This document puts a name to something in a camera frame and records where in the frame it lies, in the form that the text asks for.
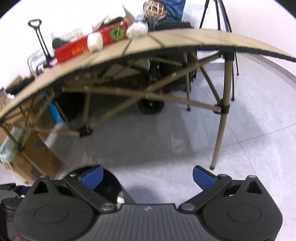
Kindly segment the black round trash bin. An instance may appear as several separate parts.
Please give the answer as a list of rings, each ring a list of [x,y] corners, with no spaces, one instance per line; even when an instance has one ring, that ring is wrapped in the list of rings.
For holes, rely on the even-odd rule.
[[[121,204],[135,204],[133,198],[121,185],[114,174],[105,168],[103,168],[103,170],[103,180],[93,191],[119,206]]]

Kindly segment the cardboard box with bag liner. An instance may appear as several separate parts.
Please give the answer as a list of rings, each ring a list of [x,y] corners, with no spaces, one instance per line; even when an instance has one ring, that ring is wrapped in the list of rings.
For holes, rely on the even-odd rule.
[[[23,150],[19,151],[4,130],[1,130],[1,163],[25,183],[33,184],[44,175],[55,178],[61,161],[44,141],[42,134],[30,133]]]

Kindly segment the white foam roll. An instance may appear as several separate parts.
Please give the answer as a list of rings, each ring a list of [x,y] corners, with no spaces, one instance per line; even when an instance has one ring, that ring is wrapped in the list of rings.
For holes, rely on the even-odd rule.
[[[87,37],[87,46],[90,52],[100,51],[103,48],[103,37],[100,32],[91,33]]]

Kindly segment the black clothing pile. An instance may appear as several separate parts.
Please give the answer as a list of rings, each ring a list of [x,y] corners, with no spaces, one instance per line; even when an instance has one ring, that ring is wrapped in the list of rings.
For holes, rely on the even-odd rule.
[[[69,41],[63,40],[63,39],[61,39],[61,38],[54,38],[54,39],[52,40],[52,48],[53,48],[53,49],[58,49],[58,48],[60,48],[60,47],[62,47],[62,46],[64,46],[64,45],[66,45],[66,44],[68,44],[68,43],[69,43]]]

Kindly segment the red cardboard box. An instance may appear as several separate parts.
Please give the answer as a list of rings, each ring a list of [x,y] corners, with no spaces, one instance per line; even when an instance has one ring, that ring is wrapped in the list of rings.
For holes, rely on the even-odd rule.
[[[63,63],[86,51],[100,51],[105,45],[127,39],[126,30],[125,21],[117,22],[56,48],[54,50],[55,57],[58,63]]]

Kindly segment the clear bag of white stuffing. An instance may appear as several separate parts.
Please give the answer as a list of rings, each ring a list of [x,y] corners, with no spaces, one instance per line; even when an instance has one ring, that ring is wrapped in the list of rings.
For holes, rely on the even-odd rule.
[[[137,39],[147,35],[148,33],[148,25],[143,22],[135,22],[131,26],[128,27],[126,31],[126,36],[128,39]]]

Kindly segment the open brown cardboard box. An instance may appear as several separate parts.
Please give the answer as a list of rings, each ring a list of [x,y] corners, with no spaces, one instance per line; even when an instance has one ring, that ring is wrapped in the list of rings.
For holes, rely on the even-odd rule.
[[[128,27],[131,26],[135,18],[124,6],[122,7],[125,12],[124,16],[117,16],[112,18],[109,16],[106,16],[105,18],[100,20],[95,26],[92,26],[92,32],[97,32],[99,29],[102,29],[120,22],[125,22]]]

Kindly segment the dark blue fabric bag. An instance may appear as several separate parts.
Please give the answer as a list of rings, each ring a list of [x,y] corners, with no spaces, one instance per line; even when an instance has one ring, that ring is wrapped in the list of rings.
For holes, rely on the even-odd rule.
[[[180,22],[183,17],[185,0],[161,0],[166,9],[165,21]]]

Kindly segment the woven rattan ball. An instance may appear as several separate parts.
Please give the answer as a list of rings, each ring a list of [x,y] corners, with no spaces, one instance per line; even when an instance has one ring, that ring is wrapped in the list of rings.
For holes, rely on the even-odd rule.
[[[163,19],[167,15],[166,7],[158,1],[146,1],[143,9],[146,18]]]

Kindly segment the tan folding table frame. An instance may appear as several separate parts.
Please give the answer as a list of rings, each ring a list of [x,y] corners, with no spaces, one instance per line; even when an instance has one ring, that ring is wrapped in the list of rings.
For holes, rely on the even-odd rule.
[[[95,53],[86,52],[38,75],[1,110],[1,128],[5,133],[14,127],[29,132],[55,132],[54,128],[38,127],[38,119],[30,118],[30,114],[36,108],[42,115],[48,104],[66,93],[85,95],[82,126],[79,129],[69,126],[56,132],[78,137],[89,135],[98,123],[140,100],[171,101],[220,115],[210,165],[214,169],[230,108],[233,61],[237,52],[295,61],[293,55],[277,47],[231,32],[193,28],[149,32],[144,37],[121,40]],[[181,77],[189,79],[193,71],[203,70],[218,58],[225,60],[223,92],[218,94],[213,83],[209,83],[216,104],[160,93],[163,87]]]

